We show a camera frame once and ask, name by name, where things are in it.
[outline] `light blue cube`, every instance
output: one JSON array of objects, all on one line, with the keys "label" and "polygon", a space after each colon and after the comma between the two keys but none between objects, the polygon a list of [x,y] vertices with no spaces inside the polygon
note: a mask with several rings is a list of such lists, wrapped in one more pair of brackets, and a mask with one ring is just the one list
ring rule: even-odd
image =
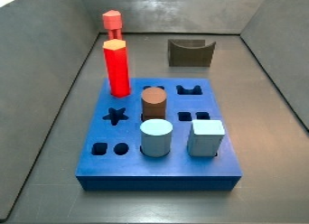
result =
[{"label": "light blue cube", "polygon": [[224,134],[220,120],[192,120],[188,136],[189,156],[215,156]]}]

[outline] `circular hole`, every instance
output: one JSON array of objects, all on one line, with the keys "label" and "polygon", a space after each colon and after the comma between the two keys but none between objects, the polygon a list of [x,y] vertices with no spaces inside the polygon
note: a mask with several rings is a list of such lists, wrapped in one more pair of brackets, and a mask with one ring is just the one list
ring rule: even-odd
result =
[{"label": "circular hole", "polygon": [[118,143],[116,144],[114,148],[113,148],[113,152],[116,155],[122,155],[128,152],[129,147],[125,143]]}]

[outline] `shape sorter hole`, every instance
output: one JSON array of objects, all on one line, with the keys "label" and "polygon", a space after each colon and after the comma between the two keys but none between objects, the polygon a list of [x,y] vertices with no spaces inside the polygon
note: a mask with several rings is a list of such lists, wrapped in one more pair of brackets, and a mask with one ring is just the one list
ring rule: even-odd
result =
[{"label": "shape sorter hole", "polygon": [[114,145],[113,152],[116,155],[124,155],[129,150],[129,147],[125,143],[118,143]]},{"label": "shape sorter hole", "polygon": [[179,95],[201,95],[200,86],[195,86],[192,89],[184,89],[180,85],[176,86]]},{"label": "shape sorter hole", "polygon": [[196,112],[196,119],[209,119],[207,112]]},{"label": "shape sorter hole", "polygon": [[92,145],[92,155],[104,155],[106,150],[106,143],[94,143]]},{"label": "shape sorter hole", "polygon": [[125,108],[122,107],[121,109],[108,109],[108,114],[102,116],[102,120],[109,120],[110,125],[116,126],[118,120],[126,120],[128,117],[124,115]]},{"label": "shape sorter hole", "polygon": [[151,86],[144,86],[141,89],[145,90],[145,89],[148,89],[148,88],[151,88]]},{"label": "shape sorter hole", "polygon": [[179,121],[191,121],[191,113],[179,112]]}]

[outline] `brown cylinder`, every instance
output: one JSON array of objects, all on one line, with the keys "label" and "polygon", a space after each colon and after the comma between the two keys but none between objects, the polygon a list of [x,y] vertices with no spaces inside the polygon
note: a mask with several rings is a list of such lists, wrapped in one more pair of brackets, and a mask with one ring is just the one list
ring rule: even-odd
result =
[{"label": "brown cylinder", "polygon": [[141,92],[141,121],[165,119],[167,93],[160,88],[148,88]]}]

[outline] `blue shape sorter board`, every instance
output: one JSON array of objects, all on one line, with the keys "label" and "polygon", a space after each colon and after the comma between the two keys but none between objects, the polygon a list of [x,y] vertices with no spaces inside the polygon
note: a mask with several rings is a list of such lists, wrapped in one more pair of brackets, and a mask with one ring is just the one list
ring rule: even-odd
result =
[{"label": "blue shape sorter board", "polygon": [[[129,79],[130,94],[114,98],[104,84],[80,153],[76,178],[85,191],[228,191],[240,178],[236,155],[225,135],[215,157],[187,152],[189,119],[219,119],[207,79]],[[140,151],[141,91],[160,87],[167,93],[167,121],[172,124],[165,156]]]}]

